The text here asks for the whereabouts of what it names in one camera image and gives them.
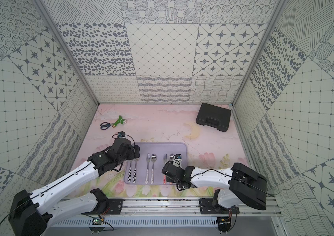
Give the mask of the cow pattern handle fork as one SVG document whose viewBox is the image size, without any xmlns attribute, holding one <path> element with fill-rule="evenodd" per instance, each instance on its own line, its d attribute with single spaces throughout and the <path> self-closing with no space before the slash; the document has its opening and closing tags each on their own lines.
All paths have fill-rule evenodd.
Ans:
<svg viewBox="0 0 334 236">
<path fill-rule="evenodd" d="M 132 161 L 129 161 L 127 182 L 130 183 L 131 181 L 132 181 Z"/>
</svg>

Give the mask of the cow pattern handle spoon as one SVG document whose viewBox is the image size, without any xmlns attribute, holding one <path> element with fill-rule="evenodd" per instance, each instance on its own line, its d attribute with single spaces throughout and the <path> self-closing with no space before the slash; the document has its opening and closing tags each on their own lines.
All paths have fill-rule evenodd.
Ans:
<svg viewBox="0 0 334 236">
<path fill-rule="evenodd" d="M 132 183 L 136 183 L 137 181 L 137 162 L 138 162 L 139 158 L 134 159 L 135 162 L 135 166 L 133 169 L 133 178 L 132 178 Z"/>
</svg>

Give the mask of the white Hello Kitty spoon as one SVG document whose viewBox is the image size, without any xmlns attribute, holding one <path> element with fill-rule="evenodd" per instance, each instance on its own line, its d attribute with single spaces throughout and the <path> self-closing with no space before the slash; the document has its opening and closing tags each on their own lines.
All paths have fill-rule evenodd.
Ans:
<svg viewBox="0 0 334 236">
<path fill-rule="evenodd" d="M 152 169 L 151 169 L 151 179 L 150 179 L 151 184 L 154 184 L 154 166 L 155 166 L 156 160 L 157 160 L 157 155 L 152 154 L 151 155 Z"/>
</svg>

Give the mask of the white Hello Kitty fork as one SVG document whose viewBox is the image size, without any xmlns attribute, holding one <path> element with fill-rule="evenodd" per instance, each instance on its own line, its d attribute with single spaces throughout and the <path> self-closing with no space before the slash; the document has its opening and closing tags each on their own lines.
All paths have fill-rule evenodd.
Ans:
<svg viewBox="0 0 334 236">
<path fill-rule="evenodd" d="M 149 163 L 150 163 L 151 157 L 150 154 L 148 153 L 146 156 L 146 177 L 145 177 L 145 184 L 148 184 L 149 182 Z"/>
</svg>

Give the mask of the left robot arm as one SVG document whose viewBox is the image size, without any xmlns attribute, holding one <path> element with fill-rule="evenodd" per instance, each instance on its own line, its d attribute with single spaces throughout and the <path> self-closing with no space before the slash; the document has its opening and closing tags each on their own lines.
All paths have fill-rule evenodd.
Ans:
<svg viewBox="0 0 334 236">
<path fill-rule="evenodd" d="M 67 201 L 62 199 L 106 172 L 119 172 L 124 161 L 139 156 L 139 146 L 121 136 L 115 138 L 110 147 L 92 154 L 85 163 L 56 181 L 32 192 L 20 191 L 14 196 L 7 216 L 14 234 L 40 236 L 54 224 L 75 215 L 109 212 L 110 200 L 99 188 L 81 197 Z"/>
</svg>

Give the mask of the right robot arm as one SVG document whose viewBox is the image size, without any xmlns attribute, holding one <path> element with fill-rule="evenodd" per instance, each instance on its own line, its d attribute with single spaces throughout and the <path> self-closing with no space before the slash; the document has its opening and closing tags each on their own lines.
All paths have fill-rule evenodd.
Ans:
<svg viewBox="0 0 334 236">
<path fill-rule="evenodd" d="M 213 187 L 216 192 L 212 205 L 230 209 L 245 204 L 253 209 L 266 210 L 267 180 L 242 163 L 221 170 L 188 166 L 185 169 L 168 161 L 162 169 L 168 182 L 175 183 L 179 191 L 190 188 Z"/>
</svg>

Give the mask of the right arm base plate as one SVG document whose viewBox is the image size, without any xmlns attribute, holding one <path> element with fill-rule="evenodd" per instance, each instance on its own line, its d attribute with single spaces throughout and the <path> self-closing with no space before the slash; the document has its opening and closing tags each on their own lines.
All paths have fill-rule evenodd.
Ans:
<svg viewBox="0 0 334 236">
<path fill-rule="evenodd" d="M 232 206 L 230 209 L 224 208 L 219 204 L 214 204 L 214 199 L 212 198 L 201 198 L 199 199 L 200 214 L 223 214 L 228 215 L 230 212 L 232 214 L 239 214 L 240 210 L 237 205 Z"/>
</svg>

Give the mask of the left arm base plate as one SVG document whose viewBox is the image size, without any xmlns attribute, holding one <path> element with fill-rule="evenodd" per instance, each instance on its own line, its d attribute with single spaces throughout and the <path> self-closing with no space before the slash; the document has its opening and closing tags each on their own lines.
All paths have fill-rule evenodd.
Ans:
<svg viewBox="0 0 334 236">
<path fill-rule="evenodd" d="M 122 206 L 123 206 L 123 199 L 107 199 L 107 200 L 100 200 L 95 208 L 87 212 L 87 214 L 97 214 L 97 215 L 105 215 L 105 214 L 114 214 L 119 215 L 121 214 Z"/>
</svg>

